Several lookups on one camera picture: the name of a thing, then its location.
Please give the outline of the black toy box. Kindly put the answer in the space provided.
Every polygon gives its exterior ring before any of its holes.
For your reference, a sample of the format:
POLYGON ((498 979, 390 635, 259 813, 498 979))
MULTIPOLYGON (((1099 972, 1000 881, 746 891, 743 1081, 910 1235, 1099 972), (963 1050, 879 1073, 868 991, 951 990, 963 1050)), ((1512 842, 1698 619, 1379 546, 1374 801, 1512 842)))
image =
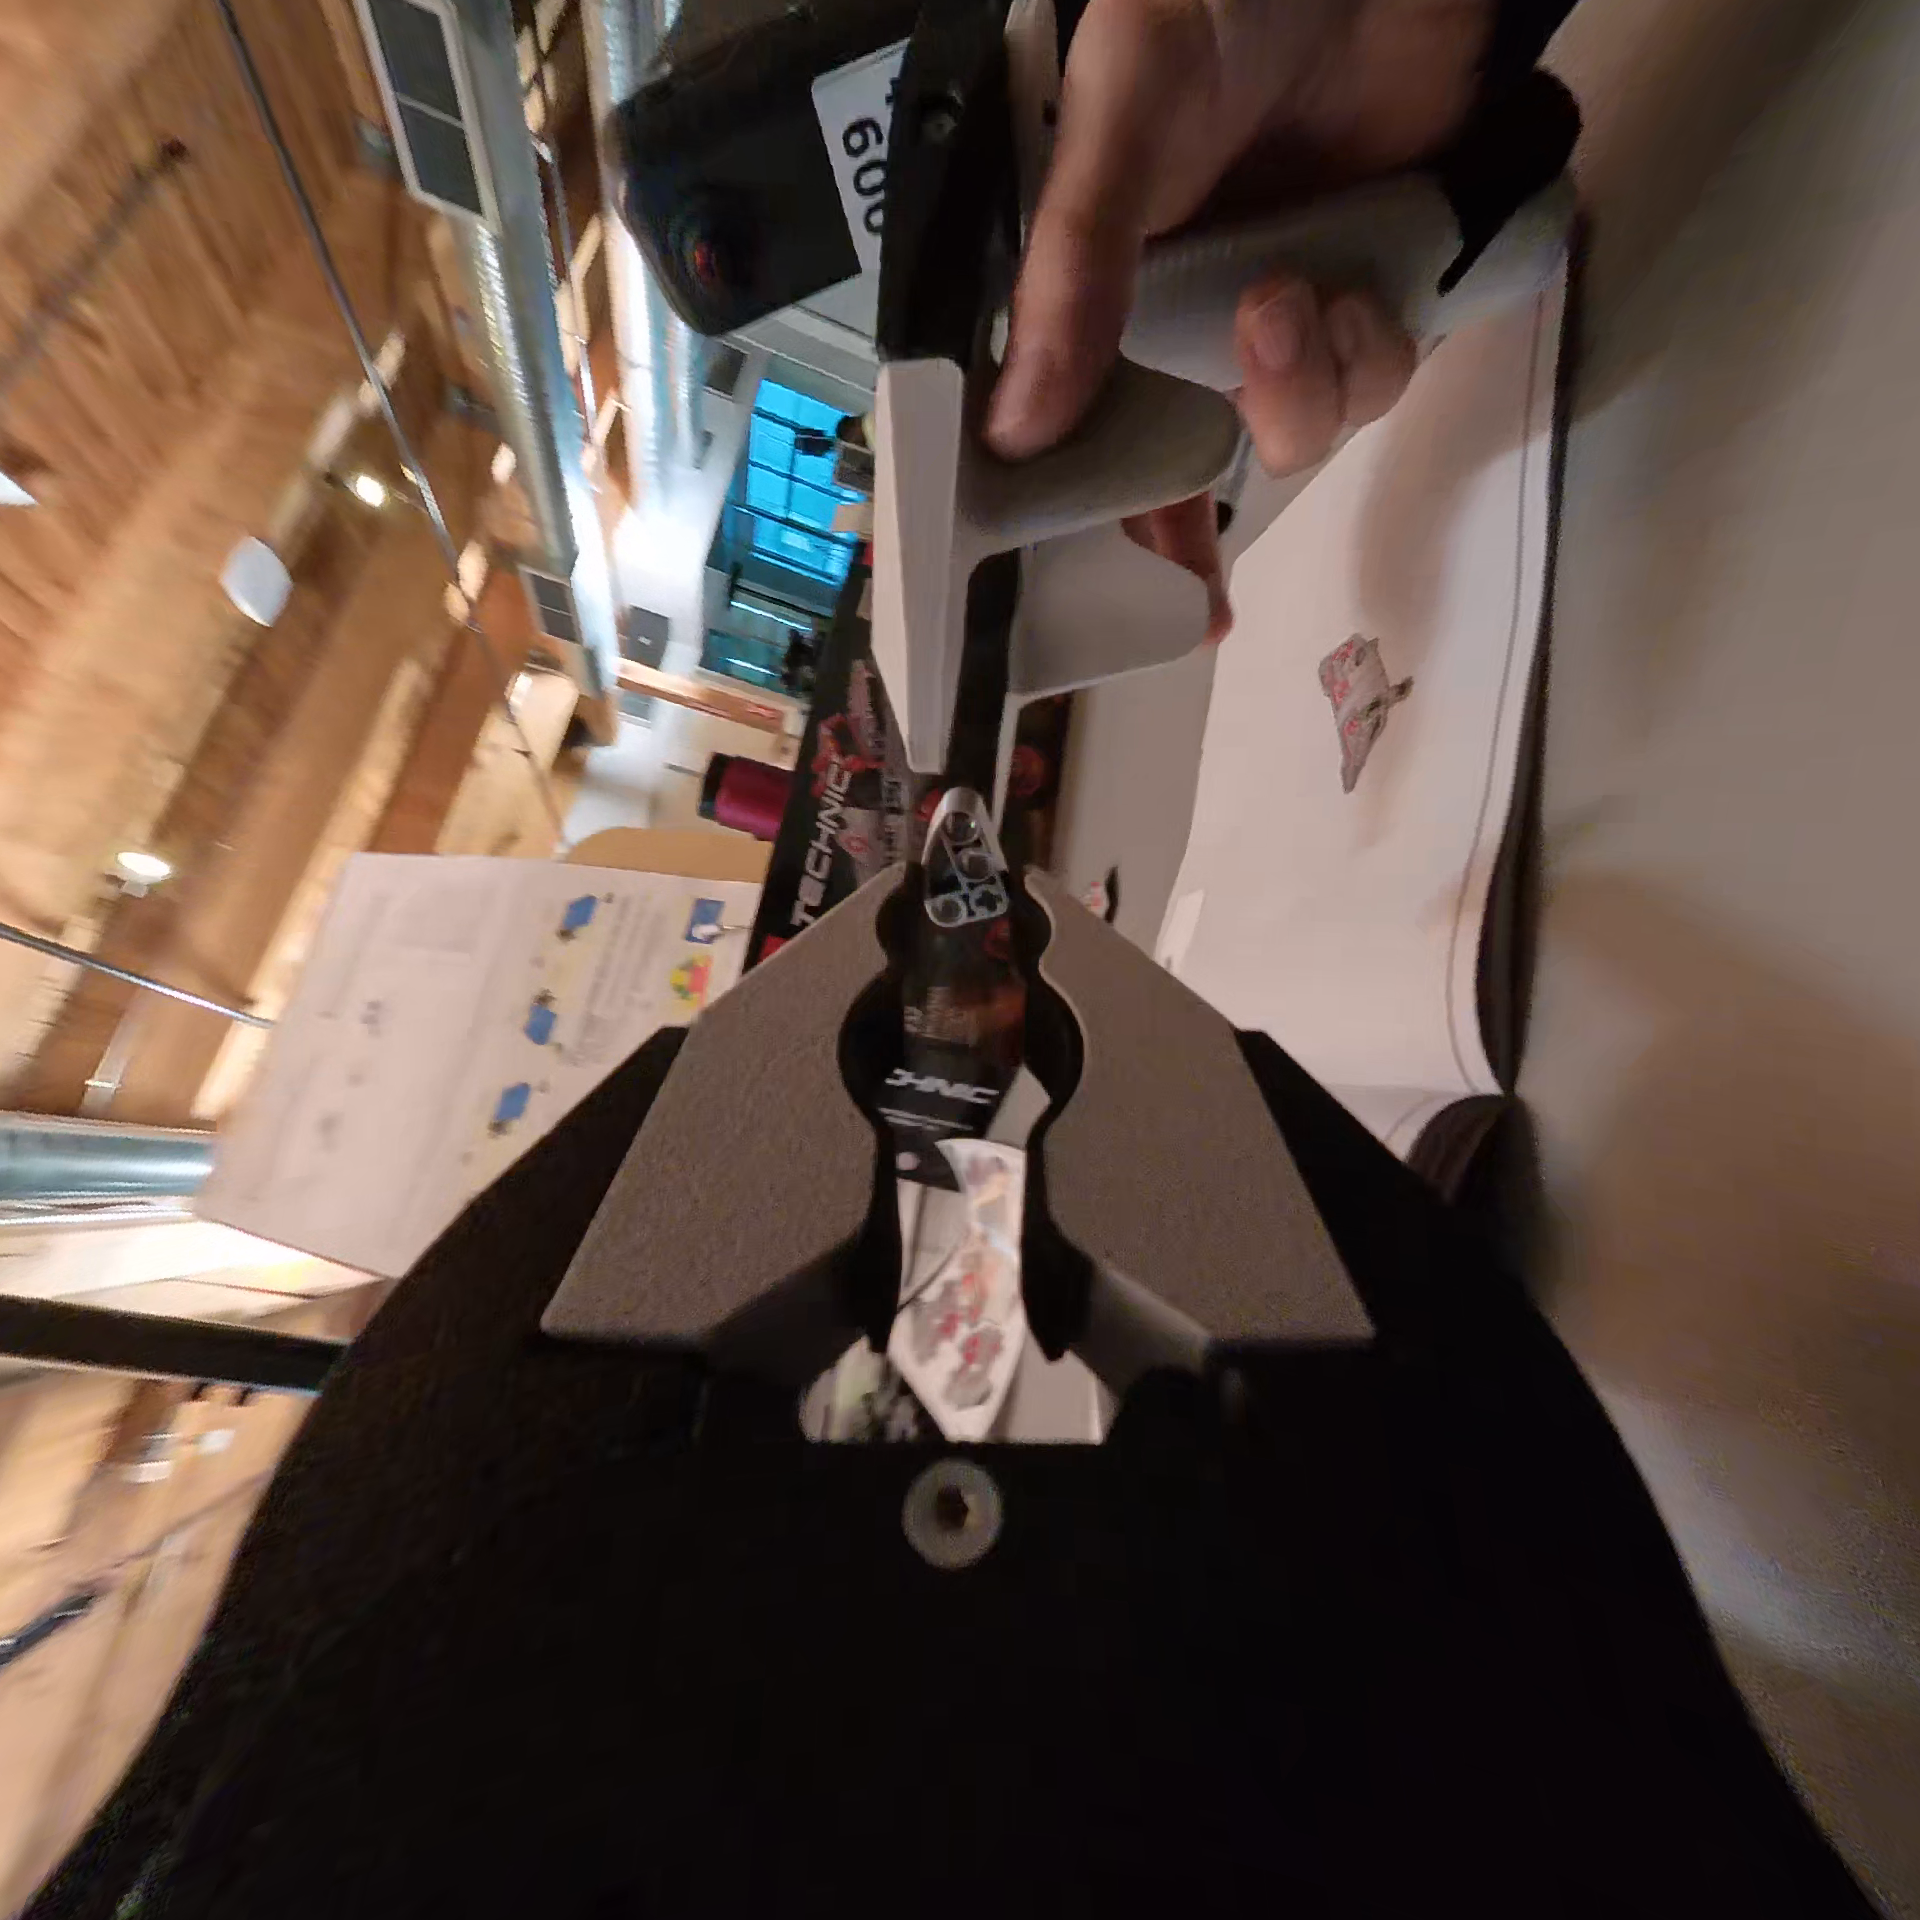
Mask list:
MULTIPOLYGON (((784 949, 825 911, 899 862, 924 854, 947 780, 906 764, 860 606, 868 570, 855 562, 819 638, 808 723, 774 844, 748 967, 784 949)), ((963 721, 958 769, 987 775, 992 829, 1010 874, 1052 854, 1073 737, 1070 693, 1015 703, 987 766, 983 721, 963 721)), ((960 929, 963 957, 938 957, 936 932, 903 988, 903 1050, 880 1114, 906 1179, 953 1188, 945 1141, 1022 1139, 1009 1106, 1024 1044, 1024 982, 1006 921, 960 929)))

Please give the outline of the grey toy beam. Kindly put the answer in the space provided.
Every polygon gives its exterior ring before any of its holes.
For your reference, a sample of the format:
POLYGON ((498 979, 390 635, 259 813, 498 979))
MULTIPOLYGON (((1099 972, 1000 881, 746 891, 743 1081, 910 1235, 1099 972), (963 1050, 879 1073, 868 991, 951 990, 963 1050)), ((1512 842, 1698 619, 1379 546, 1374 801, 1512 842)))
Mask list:
POLYGON ((970 787, 938 801, 922 851, 922 902, 939 932, 985 929, 1010 907, 1009 869, 987 802, 970 787))

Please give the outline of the black metal bar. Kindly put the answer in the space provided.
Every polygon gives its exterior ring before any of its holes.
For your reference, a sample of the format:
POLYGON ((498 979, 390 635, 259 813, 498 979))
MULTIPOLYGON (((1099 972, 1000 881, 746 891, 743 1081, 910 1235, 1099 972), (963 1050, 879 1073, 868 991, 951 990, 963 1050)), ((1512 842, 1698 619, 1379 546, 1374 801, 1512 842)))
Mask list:
POLYGON ((348 1345, 254 1323, 214 1323, 82 1303, 3 1301, 3 1361, 44 1371, 227 1385, 318 1397, 348 1345))

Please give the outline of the pink bottle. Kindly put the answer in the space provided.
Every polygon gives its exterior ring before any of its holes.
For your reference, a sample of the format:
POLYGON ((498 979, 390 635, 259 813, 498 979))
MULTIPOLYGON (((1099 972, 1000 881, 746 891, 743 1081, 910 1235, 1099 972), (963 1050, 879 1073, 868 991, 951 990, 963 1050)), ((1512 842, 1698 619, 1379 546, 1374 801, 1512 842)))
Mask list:
POLYGON ((791 771, 775 762, 715 751, 704 769, 700 819, 771 846, 782 829, 791 781, 791 771))

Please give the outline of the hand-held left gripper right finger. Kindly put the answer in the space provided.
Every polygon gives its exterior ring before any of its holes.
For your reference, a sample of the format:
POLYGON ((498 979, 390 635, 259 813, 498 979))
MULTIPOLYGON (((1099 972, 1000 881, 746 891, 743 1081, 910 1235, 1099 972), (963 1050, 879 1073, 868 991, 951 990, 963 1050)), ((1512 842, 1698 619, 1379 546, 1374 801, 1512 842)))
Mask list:
POLYGON ((1104 1385, 1244 1354, 1362 1354, 1377 1323, 1232 1023, 1047 874, 1017 900, 1022 1294, 1104 1385))

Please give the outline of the grey desk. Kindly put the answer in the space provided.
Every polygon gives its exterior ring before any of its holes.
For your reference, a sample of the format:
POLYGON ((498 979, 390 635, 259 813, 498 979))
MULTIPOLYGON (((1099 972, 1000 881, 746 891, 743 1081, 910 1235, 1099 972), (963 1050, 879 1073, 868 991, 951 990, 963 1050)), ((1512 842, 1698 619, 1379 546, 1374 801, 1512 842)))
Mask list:
POLYGON ((1540 652, 1526 1279, 1434 1265, 1377 1452, 1448 1586, 1258 1675, 1273 1894, 1178 1914, 1916 1916, 1916 4, 1582 4, 1592 230, 1540 652))

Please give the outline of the toy sticker sheet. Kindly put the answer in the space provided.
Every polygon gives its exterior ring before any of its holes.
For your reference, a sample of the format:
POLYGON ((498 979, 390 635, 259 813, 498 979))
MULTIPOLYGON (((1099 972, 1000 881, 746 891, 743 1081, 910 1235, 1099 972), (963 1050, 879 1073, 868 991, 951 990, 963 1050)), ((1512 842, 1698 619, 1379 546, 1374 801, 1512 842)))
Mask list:
POLYGON ((956 1239, 899 1306, 887 1358, 939 1434, 992 1435, 1026 1347, 1022 1286, 1024 1151, 983 1139, 942 1143, 960 1205, 956 1239))

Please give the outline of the person's right hand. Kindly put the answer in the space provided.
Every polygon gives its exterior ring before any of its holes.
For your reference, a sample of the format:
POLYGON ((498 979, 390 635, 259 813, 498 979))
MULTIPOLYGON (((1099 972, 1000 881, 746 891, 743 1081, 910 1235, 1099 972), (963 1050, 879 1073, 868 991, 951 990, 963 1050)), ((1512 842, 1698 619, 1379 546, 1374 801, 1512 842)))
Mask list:
MULTIPOLYGON (((1468 118, 1495 31, 1483 2, 1096 2, 1070 38, 1047 179, 983 438, 1006 461, 1060 444, 1119 356, 1146 242, 1391 177, 1468 118)), ((1266 276, 1239 300, 1236 407, 1272 475, 1321 463, 1417 369, 1366 292, 1266 276)), ((1232 630, 1209 493, 1124 521, 1232 630)))

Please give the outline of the white instruction booklet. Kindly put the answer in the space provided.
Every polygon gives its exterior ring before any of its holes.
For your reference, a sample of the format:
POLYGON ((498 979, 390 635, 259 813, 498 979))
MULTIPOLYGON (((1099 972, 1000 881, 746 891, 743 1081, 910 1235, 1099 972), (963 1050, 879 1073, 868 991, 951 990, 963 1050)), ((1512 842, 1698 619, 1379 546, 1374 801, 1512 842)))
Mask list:
POLYGON ((1577 246, 1236 559, 1156 957, 1427 1173, 1513 1095, 1577 246))

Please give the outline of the blue window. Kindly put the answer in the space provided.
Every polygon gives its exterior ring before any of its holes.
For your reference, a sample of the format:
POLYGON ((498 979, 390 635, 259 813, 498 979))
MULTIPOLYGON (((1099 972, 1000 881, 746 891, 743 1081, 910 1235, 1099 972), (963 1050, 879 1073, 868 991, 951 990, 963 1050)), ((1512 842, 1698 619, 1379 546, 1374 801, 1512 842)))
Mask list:
POLYGON ((704 570, 700 668, 808 703, 860 540, 842 521, 842 413, 777 380, 756 387, 704 570))

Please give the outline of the silver ceiling duct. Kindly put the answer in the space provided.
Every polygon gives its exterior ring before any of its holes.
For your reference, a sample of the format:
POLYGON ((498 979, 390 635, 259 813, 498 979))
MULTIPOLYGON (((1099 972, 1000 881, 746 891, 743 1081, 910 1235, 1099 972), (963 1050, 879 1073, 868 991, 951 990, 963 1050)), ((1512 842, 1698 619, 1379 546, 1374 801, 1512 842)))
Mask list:
POLYGON ((609 742, 619 723, 612 567, 585 471, 585 413, 563 349, 544 182, 524 114, 513 7, 449 4, 449 44, 460 62, 465 129, 488 205, 484 222, 465 242, 465 275, 496 418, 530 523, 514 540, 518 558, 567 589, 570 670, 584 691, 590 733, 609 742))

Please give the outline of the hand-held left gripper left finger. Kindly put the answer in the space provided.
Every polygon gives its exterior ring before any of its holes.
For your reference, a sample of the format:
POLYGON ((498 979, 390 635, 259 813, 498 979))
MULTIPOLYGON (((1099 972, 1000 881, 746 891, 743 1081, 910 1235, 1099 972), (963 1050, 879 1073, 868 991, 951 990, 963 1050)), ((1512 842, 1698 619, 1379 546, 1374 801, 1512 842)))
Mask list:
POLYGON ((849 1085, 883 1013, 884 869, 722 991, 674 1063, 542 1316, 552 1339, 706 1358, 883 1349, 903 1277, 894 1151, 849 1085))

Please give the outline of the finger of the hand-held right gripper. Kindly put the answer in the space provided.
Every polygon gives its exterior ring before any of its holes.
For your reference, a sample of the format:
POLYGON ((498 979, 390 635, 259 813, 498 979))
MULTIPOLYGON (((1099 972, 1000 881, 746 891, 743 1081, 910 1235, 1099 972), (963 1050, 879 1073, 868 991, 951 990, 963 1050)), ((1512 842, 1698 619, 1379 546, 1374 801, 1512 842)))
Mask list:
POLYGON ((945 356, 880 366, 871 657, 915 773, 950 755, 968 589, 953 578, 968 380, 945 356))
POLYGON ((1019 582, 1017 551, 978 562, 968 582, 960 660, 960 785, 995 785, 1000 780, 1019 582))

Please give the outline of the white printed paper sheet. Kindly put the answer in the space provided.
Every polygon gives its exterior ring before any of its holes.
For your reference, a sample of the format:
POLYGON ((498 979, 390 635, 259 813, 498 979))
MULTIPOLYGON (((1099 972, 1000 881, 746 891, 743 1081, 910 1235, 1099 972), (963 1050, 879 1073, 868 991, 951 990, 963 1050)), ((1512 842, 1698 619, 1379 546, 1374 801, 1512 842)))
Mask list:
POLYGON ((200 1220, 399 1279, 642 1043, 738 979, 771 866, 722 833, 572 858, 355 854, 200 1220))

